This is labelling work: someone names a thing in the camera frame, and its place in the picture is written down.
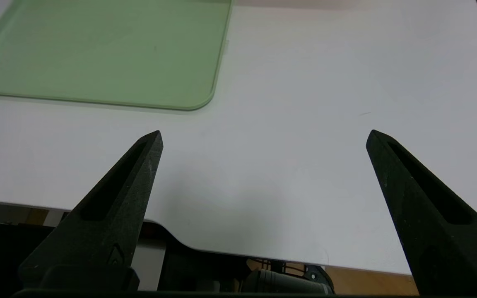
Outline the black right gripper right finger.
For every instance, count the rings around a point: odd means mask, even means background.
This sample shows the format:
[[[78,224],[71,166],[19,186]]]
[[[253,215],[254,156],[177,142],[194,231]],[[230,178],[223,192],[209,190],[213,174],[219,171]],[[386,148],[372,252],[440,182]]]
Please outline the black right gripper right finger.
[[[367,152],[421,296],[477,296],[477,212],[394,138]]]

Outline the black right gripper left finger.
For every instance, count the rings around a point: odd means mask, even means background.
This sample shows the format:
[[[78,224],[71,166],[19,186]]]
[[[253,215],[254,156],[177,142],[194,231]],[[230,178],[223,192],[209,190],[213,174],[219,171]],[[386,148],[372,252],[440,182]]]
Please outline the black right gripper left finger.
[[[131,268],[163,141],[134,143],[19,266],[24,288],[137,289]]]

